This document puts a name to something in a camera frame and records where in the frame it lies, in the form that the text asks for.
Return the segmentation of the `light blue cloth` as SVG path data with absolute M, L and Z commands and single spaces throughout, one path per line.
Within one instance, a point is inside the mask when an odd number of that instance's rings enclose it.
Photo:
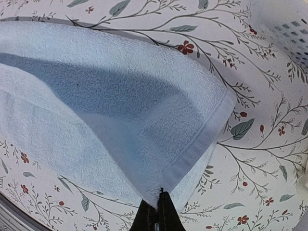
M 0 133 L 114 198 L 181 211 L 235 106 L 197 61 L 148 42 L 52 23 L 0 24 Z

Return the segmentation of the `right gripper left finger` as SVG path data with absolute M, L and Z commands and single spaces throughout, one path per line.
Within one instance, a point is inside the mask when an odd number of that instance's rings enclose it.
M 142 200 L 130 231 L 155 231 L 155 218 L 155 208 Z

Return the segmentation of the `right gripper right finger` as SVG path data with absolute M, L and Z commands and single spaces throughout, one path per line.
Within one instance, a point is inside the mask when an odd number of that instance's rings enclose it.
M 159 194 L 157 212 L 160 231 L 185 231 L 169 193 L 163 188 Z

